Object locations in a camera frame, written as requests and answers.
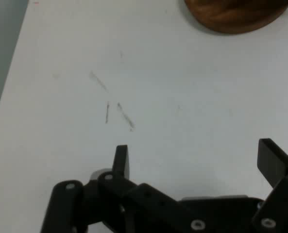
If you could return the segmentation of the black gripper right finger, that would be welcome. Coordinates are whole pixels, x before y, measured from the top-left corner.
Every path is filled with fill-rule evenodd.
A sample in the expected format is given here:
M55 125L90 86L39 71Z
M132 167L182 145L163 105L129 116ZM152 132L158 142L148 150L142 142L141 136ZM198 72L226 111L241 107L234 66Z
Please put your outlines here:
M258 233L288 233L288 155L270 138L258 142L257 167L272 191L252 218Z

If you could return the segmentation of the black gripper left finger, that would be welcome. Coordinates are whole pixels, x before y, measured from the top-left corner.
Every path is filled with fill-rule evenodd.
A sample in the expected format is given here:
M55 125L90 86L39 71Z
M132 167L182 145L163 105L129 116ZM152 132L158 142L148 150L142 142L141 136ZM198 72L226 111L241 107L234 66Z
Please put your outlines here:
M43 233L85 233L103 223L115 233L208 233L210 221L147 184L127 177L128 147L117 146L113 166L97 179L56 184Z

